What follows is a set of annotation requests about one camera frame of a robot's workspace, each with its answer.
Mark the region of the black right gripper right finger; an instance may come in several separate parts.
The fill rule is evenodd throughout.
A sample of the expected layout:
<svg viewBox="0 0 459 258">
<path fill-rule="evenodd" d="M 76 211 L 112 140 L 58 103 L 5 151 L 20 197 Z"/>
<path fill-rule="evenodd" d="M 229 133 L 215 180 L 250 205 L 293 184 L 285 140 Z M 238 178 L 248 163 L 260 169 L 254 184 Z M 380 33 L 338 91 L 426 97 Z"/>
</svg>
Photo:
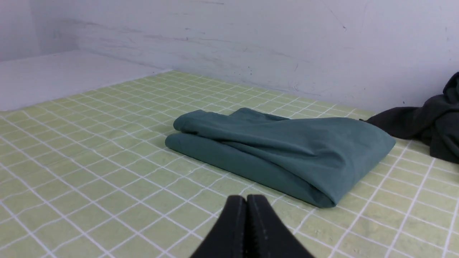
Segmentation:
<svg viewBox="0 0 459 258">
<path fill-rule="evenodd" d="M 263 195 L 246 198 L 247 258 L 313 258 L 294 237 Z"/>
</svg>

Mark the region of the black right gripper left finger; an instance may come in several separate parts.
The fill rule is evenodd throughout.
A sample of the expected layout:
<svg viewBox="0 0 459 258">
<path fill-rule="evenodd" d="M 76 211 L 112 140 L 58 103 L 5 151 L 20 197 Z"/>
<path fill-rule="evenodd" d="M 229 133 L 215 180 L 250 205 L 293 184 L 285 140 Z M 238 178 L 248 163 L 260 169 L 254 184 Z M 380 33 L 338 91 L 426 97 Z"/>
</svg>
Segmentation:
<svg viewBox="0 0 459 258">
<path fill-rule="evenodd" d="M 246 211 L 246 200 L 242 196 L 228 196 L 216 223 L 191 257 L 244 257 Z"/>
</svg>

